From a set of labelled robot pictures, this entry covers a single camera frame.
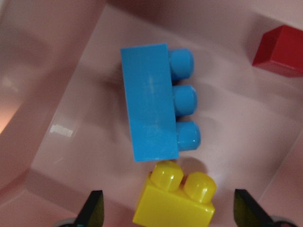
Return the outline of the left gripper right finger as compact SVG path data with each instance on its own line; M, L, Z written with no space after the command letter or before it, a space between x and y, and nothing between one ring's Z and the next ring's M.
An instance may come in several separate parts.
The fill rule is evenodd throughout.
M274 221L245 189L235 189L233 217L238 227L273 227Z

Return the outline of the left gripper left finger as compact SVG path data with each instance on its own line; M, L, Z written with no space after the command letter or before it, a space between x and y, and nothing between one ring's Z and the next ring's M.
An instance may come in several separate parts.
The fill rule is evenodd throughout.
M92 191L80 213L76 217L74 227L101 227L104 223L103 191Z

